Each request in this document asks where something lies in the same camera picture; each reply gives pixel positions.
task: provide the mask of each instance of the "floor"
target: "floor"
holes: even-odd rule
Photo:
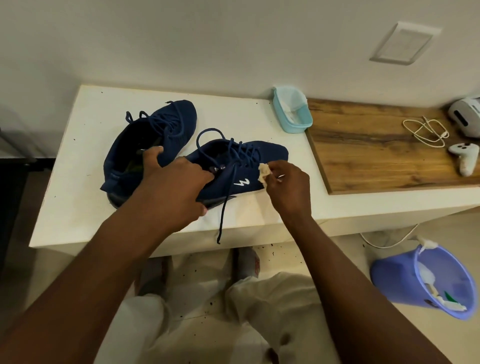
[[[69,264],[72,257],[47,249],[28,248],[48,173],[31,173],[0,277],[0,333],[28,307]],[[449,249],[480,281],[480,213],[461,213],[421,224],[417,233]],[[409,228],[366,234],[376,244],[389,245]],[[392,249],[374,249],[359,235],[333,238],[342,251],[368,275],[369,264],[379,258],[411,250],[406,241]],[[261,277],[279,271],[308,274],[302,256],[291,243],[255,247],[261,260]],[[269,363],[268,344],[250,326],[236,325],[224,315],[223,288],[230,277],[228,250],[173,257],[169,299],[174,321],[162,341],[165,363]],[[480,315],[469,321],[414,306],[397,305],[453,363],[477,363],[480,357]]]

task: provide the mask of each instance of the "wall switch plate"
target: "wall switch plate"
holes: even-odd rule
[[[370,60],[405,66],[412,64],[441,31],[431,26],[398,22]]]

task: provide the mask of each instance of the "blue trash can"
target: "blue trash can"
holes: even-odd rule
[[[391,302],[440,309],[461,320],[470,318],[477,309],[475,281],[467,269],[441,246],[419,254],[419,245],[410,252],[378,259],[370,268],[372,283]],[[440,304],[423,283],[417,262],[423,263],[435,275],[435,288],[447,301],[447,292],[467,310],[452,311]]]

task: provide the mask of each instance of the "brown wooden surface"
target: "brown wooden surface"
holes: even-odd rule
[[[478,163],[472,176],[461,177],[457,158],[446,150],[480,141],[461,136],[440,109],[315,99],[308,104],[313,125],[306,133],[329,194],[480,185]],[[445,148],[422,144],[402,126],[403,120],[421,120],[422,115],[441,121],[450,132]],[[412,130],[418,126],[409,124]]]

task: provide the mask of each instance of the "navy blue sneaker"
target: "navy blue sneaker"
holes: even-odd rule
[[[158,163],[164,167],[173,161],[188,143],[197,126],[197,111],[190,101],[169,101],[152,115],[141,111],[113,143],[103,164],[105,183],[100,188],[116,208],[135,191],[143,177],[142,153],[152,146],[163,146]]]
[[[219,132],[222,139],[200,146],[200,136],[208,131]],[[205,129],[198,134],[197,148],[186,158],[215,175],[214,180],[200,191],[197,201],[207,205],[212,201],[222,200],[220,232],[217,238],[217,243],[220,244],[223,214],[229,196],[261,190],[263,185],[258,181],[260,163],[288,160],[288,150],[284,146],[262,141],[236,143],[233,138],[225,139],[222,132],[215,128]]]

